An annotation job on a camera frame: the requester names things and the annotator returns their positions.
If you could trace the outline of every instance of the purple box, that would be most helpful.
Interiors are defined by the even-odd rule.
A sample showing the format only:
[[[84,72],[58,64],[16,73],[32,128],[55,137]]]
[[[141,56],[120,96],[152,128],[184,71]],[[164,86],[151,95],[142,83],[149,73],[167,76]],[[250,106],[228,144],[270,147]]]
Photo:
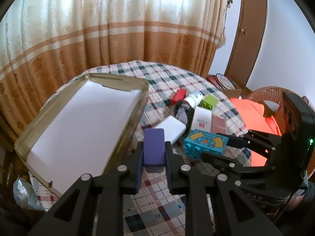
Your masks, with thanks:
[[[148,173],[160,173],[165,166],[164,129],[145,129],[143,166]]]

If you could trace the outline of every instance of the door frame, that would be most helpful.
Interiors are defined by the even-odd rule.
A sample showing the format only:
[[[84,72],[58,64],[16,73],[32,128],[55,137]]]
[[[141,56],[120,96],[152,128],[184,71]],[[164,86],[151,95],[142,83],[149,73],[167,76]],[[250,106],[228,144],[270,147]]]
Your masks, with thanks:
[[[231,61],[232,61],[232,58],[233,58],[233,55],[234,55],[234,52],[235,52],[235,47],[236,47],[238,36],[239,36],[240,30],[241,30],[241,21],[242,21],[242,15],[243,15],[243,7],[244,7],[244,0],[241,0],[241,8],[240,8],[240,13],[239,13],[239,18],[238,18],[238,24],[237,24],[235,39],[234,39],[234,43],[233,43],[233,47],[232,47],[232,50],[231,50],[230,58],[229,58],[229,61],[227,62],[227,66],[226,66],[224,75],[227,75],[227,72],[228,72],[228,70],[230,68]],[[267,16],[268,16],[268,0],[267,0],[267,6],[266,6],[266,20],[265,20],[265,24],[264,24],[264,34],[265,34],[265,29],[266,29]],[[261,48],[263,36],[261,38],[261,42],[260,42],[260,45],[259,45],[259,50],[258,50],[256,59],[255,59],[255,62],[257,60],[257,57],[258,57],[258,54],[259,54],[259,51],[260,51],[260,48]]]

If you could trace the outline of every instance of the white paper in tray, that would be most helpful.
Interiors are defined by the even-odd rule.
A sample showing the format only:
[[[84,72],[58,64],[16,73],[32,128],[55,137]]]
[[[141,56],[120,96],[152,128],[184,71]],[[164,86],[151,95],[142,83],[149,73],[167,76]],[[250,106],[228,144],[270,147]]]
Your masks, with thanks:
[[[28,164],[63,194],[82,174],[102,174],[140,97],[86,81],[37,140]]]

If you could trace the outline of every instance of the table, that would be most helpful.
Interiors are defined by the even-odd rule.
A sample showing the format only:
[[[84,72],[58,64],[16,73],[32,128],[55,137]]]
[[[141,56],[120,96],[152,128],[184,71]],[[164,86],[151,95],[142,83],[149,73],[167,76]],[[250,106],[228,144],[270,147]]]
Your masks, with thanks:
[[[131,61],[95,67],[83,72],[83,74],[95,72],[134,76],[149,80],[148,102],[133,135],[130,150],[136,147],[138,141],[143,140],[143,130],[145,128],[155,126],[170,115],[170,98],[180,87],[187,89],[188,93],[199,90],[203,95],[212,94],[219,99],[213,113],[226,119],[227,134],[238,136],[247,132],[242,118],[230,100],[214,85],[184,69],[160,63]],[[59,88],[46,104],[78,77]],[[202,173],[209,175],[218,173],[218,170],[207,163],[185,157],[180,141],[177,141],[172,147],[174,153],[181,154],[186,163],[197,166]],[[223,154],[236,158],[245,166],[250,165],[251,153],[246,148],[240,150],[227,147]],[[49,210],[58,198],[39,183],[36,178],[32,175],[30,177],[38,199],[45,210]],[[213,220],[210,197],[207,197],[210,215]],[[152,174],[146,173],[144,170],[139,193],[137,195],[124,195],[123,216],[125,235],[185,235],[185,196],[170,195],[165,171],[161,174]]]

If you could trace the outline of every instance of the black robotic device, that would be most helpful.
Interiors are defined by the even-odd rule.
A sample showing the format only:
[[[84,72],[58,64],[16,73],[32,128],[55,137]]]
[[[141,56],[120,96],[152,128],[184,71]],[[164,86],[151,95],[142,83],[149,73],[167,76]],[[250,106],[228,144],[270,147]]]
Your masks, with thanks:
[[[186,195],[187,236],[213,235],[206,194],[211,197],[217,235],[282,235],[259,207],[278,207],[293,194],[303,194],[315,145],[315,113],[308,105],[296,94],[284,93],[283,109],[282,137],[259,131],[228,136],[228,146],[246,147],[266,157],[264,167],[243,167],[235,159],[204,152],[202,160],[220,170],[217,176],[208,176],[186,165],[173,154],[170,142],[165,143],[170,193]],[[96,235],[123,235],[122,197],[138,192],[142,170],[139,142],[135,153],[106,175],[82,175],[28,235],[91,235],[96,212]]]

